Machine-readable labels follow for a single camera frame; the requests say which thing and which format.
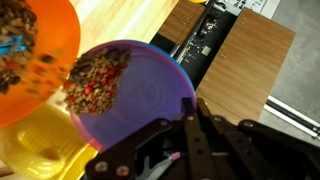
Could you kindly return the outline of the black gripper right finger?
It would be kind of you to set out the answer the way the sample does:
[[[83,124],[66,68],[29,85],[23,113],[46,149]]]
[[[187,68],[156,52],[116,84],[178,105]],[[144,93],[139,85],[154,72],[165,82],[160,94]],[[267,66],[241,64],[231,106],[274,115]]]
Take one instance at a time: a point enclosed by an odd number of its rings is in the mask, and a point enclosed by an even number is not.
[[[320,180],[320,148],[251,119],[234,125],[197,100],[214,160],[226,178]]]

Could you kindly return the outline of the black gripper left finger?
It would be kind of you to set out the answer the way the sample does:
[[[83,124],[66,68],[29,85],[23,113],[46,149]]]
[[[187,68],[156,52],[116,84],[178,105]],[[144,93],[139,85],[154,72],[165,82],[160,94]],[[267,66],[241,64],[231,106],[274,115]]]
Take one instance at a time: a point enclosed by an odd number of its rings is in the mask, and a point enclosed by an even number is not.
[[[85,166],[86,180],[187,180],[184,125],[196,108],[182,99],[179,120],[157,118],[99,153]]]

